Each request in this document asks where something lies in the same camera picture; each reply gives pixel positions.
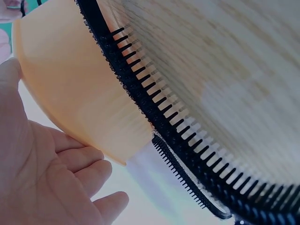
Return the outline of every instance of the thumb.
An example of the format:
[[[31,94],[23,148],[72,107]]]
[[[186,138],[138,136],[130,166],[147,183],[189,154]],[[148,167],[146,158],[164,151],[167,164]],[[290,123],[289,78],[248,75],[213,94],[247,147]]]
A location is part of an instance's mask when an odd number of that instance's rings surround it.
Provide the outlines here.
[[[22,70],[19,61],[11,58],[0,65],[0,85],[18,89]]]

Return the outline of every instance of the black comb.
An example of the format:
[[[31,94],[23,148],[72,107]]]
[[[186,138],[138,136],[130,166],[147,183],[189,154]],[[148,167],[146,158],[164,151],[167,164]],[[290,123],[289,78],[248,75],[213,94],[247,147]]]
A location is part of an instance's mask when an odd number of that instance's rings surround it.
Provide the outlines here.
[[[182,185],[193,197],[193,199],[202,207],[207,208],[211,213],[220,219],[229,219],[232,217],[231,213],[223,212],[218,209],[197,187],[197,185],[186,174],[184,169],[180,166],[175,156],[169,151],[166,143],[157,135],[154,135],[152,139],[154,147],[158,150],[158,153],[162,159],[169,166],[171,171],[175,174],[175,177],[181,181]]]
[[[148,121],[162,136],[163,140],[201,184],[223,205],[227,206],[236,218],[239,218],[237,221],[244,224],[257,225],[300,224],[300,216],[298,214],[300,188],[298,186],[285,187],[280,184],[265,183],[251,176],[245,178],[243,173],[239,172],[237,168],[231,168],[229,163],[224,164],[218,171],[214,171],[213,169],[220,165],[223,159],[219,157],[212,165],[208,166],[207,162],[214,156],[211,153],[204,157],[210,151],[210,145],[201,147],[199,152],[195,152],[203,142],[202,139],[190,146],[188,143],[190,138],[182,138],[181,134],[177,131],[177,127],[180,124],[184,124],[185,119],[181,119],[171,125],[164,113],[173,109],[173,105],[159,109],[159,106],[167,98],[164,97],[154,102],[152,99],[153,96],[148,94],[141,81],[149,79],[151,75],[146,75],[144,78],[138,79],[138,71],[142,71],[143,67],[133,71],[132,64],[126,62],[126,59],[135,55],[136,52],[131,52],[129,55],[123,56],[122,52],[124,48],[120,49],[117,45],[118,41],[113,38],[114,35],[123,32],[125,28],[111,32],[96,0],[77,0],[76,2],[80,7],[85,24],[89,27],[96,43],[100,46],[103,55],[109,62],[112,71],[116,74],[128,95],[135,101],[142,113],[148,118]],[[188,130],[190,130],[190,127],[186,126],[184,132]],[[164,155],[167,155],[169,152],[169,150],[163,150],[162,148],[158,148],[158,151],[164,152]],[[176,165],[176,162],[172,160],[169,160],[169,162],[177,171],[180,171],[180,166]]]

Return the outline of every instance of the hand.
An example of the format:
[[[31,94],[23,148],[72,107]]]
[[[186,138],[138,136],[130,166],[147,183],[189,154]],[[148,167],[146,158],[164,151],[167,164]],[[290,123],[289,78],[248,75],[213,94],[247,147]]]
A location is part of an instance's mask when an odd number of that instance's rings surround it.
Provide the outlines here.
[[[21,0],[0,0],[0,23],[10,23],[22,17]]]
[[[110,225],[128,203],[91,202],[112,172],[103,154],[27,120],[16,59],[0,65],[0,221],[4,225]]]

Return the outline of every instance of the light wood grain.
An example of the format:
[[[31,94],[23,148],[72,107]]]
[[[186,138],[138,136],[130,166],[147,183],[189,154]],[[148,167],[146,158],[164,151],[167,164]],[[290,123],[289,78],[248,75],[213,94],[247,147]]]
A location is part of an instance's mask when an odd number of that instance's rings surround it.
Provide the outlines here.
[[[207,135],[263,177],[300,183],[300,1],[108,3]]]

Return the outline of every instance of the finger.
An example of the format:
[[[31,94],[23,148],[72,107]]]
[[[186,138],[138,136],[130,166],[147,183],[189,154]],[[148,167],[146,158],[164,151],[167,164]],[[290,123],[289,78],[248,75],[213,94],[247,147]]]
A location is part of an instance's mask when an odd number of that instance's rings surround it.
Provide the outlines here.
[[[18,89],[22,70],[17,59],[11,58],[0,65],[0,84]]]
[[[129,198],[125,192],[117,192],[107,197],[94,201],[94,205],[99,210],[104,224],[111,225],[113,221],[128,205]]]
[[[22,12],[19,8],[6,8],[1,17],[3,19],[16,20],[22,18]]]
[[[80,149],[85,147],[79,141],[74,138],[68,136],[67,134],[48,127],[49,132],[52,134],[53,141],[55,144],[55,152],[59,153],[68,149]]]
[[[93,147],[68,149],[58,153],[58,156],[62,163],[67,166],[67,169],[73,173],[104,159],[103,153]]]
[[[94,196],[112,174],[112,164],[99,160],[75,173],[89,198]]]

